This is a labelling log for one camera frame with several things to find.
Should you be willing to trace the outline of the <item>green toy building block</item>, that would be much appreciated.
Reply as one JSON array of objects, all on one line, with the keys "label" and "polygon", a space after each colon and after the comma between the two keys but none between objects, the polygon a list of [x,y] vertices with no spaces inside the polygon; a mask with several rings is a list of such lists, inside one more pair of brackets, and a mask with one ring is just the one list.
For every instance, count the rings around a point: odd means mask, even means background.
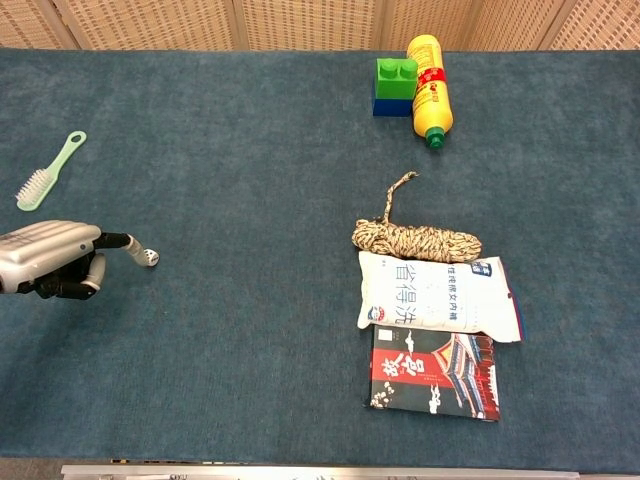
[{"label": "green toy building block", "polygon": [[418,80],[418,64],[410,58],[377,58],[375,97],[412,100]]}]

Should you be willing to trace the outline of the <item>light green plastic brush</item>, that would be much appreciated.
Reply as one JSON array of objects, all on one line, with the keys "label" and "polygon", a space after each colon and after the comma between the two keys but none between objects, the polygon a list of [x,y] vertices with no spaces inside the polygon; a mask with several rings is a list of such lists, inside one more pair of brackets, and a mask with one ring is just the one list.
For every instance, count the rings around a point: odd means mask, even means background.
[{"label": "light green plastic brush", "polygon": [[36,169],[31,174],[15,195],[16,206],[21,211],[31,212],[39,208],[56,184],[65,163],[86,139],[87,134],[84,131],[72,131],[53,161],[46,168]]}]

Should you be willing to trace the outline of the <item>yellow bottle with green cap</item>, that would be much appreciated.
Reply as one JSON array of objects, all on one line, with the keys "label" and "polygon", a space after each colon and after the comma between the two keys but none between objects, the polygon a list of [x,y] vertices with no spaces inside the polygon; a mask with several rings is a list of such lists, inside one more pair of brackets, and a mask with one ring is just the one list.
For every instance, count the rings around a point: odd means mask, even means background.
[{"label": "yellow bottle with green cap", "polygon": [[409,43],[407,56],[418,65],[412,106],[414,132],[429,148],[439,149],[454,121],[440,43],[433,35],[419,35]]}]

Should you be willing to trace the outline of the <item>blue toy building block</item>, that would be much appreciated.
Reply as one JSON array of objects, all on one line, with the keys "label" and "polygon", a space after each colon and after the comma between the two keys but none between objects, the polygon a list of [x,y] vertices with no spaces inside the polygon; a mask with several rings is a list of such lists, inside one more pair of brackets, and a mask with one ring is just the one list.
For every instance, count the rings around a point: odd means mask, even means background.
[{"label": "blue toy building block", "polygon": [[412,99],[374,98],[372,114],[375,117],[410,117]]}]

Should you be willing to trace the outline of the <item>woven folding screen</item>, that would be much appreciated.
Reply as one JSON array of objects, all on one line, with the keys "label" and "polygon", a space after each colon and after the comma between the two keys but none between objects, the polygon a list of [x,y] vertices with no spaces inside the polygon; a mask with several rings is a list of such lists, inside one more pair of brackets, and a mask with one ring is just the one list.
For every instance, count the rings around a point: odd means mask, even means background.
[{"label": "woven folding screen", "polygon": [[640,50],[640,0],[0,0],[0,48]]}]

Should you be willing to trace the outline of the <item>white plastic package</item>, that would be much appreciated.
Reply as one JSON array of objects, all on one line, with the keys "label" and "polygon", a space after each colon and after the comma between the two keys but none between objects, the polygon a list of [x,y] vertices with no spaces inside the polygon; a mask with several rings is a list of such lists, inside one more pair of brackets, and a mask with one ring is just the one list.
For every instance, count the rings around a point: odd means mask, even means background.
[{"label": "white plastic package", "polygon": [[469,263],[402,260],[361,251],[357,326],[391,325],[523,340],[515,298],[498,257]]}]

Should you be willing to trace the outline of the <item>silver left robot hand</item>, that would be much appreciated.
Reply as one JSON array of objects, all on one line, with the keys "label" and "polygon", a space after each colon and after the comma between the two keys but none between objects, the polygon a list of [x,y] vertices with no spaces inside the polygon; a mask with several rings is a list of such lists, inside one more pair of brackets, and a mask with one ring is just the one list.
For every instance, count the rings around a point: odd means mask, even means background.
[{"label": "silver left robot hand", "polygon": [[97,225],[47,220],[0,235],[0,294],[89,299],[100,291],[106,272],[101,249],[122,249],[146,267],[147,248],[135,237]]}]

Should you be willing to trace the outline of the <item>red and black booklet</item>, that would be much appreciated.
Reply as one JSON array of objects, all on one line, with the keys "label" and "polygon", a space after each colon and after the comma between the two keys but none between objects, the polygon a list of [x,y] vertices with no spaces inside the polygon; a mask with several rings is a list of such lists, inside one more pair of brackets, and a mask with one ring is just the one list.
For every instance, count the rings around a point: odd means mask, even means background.
[{"label": "red and black booklet", "polygon": [[375,326],[370,406],[500,419],[494,342],[463,334]]}]

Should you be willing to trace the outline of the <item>aluminium frame rail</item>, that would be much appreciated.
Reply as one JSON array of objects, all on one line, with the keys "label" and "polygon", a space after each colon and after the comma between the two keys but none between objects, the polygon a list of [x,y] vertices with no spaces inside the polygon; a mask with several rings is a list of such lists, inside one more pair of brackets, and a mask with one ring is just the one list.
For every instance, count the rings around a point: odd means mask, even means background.
[{"label": "aluminium frame rail", "polygon": [[248,465],[64,465],[62,480],[580,480],[576,472]]}]

